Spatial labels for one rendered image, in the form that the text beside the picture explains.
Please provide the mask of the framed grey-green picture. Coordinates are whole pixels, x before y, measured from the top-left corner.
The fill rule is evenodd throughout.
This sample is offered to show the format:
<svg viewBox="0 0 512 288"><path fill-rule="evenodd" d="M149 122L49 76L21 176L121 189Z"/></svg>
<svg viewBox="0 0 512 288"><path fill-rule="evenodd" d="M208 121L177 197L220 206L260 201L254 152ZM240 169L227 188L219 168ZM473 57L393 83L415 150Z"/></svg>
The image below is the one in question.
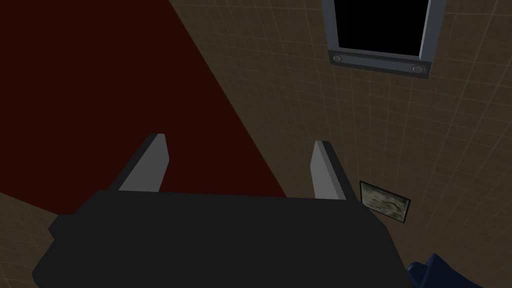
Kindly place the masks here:
<svg viewBox="0 0 512 288"><path fill-rule="evenodd" d="M370 183L360 181L360 202L372 211L405 223L411 200L402 195L382 189Z"/></svg>

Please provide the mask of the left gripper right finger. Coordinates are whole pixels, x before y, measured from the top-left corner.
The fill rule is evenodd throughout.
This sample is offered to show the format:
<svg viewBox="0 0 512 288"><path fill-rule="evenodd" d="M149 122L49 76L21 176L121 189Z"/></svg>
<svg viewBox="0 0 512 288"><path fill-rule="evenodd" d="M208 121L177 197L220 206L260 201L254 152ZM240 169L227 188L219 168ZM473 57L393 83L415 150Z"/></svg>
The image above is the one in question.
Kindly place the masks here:
<svg viewBox="0 0 512 288"><path fill-rule="evenodd" d="M356 193L329 141L314 143L310 173L316 199L357 201Z"/></svg>

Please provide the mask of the grey framed window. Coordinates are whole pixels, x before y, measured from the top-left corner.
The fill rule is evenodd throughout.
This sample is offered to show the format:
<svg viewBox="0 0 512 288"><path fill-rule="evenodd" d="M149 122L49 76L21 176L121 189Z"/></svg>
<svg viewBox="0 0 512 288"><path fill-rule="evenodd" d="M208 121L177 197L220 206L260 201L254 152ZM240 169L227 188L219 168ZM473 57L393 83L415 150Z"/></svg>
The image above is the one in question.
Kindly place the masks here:
<svg viewBox="0 0 512 288"><path fill-rule="evenodd" d="M447 0L321 0L334 66L428 79Z"/></svg>

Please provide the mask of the dark blue rounded object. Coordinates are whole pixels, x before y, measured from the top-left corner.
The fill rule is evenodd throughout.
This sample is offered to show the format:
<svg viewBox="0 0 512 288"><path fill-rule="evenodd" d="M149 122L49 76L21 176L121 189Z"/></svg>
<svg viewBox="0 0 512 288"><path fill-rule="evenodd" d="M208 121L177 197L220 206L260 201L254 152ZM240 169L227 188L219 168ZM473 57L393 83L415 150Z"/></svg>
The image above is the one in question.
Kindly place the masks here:
<svg viewBox="0 0 512 288"><path fill-rule="evenodd" d="M412 262L406 273L413 288L483 288L452 269L436 253L425 264Z"/></svg>

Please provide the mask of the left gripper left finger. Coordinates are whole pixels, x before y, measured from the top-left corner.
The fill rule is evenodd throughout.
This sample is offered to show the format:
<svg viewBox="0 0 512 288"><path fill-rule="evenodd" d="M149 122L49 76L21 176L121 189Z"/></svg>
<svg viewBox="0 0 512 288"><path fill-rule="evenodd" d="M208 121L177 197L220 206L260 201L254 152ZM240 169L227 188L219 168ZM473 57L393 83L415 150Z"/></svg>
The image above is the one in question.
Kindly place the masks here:
<svg viewBox="0 0 512 288"><path fill-rule="evenodd" d="M150 134L121 170L109 191L158 192L169 164L164 134Z"/></svg>

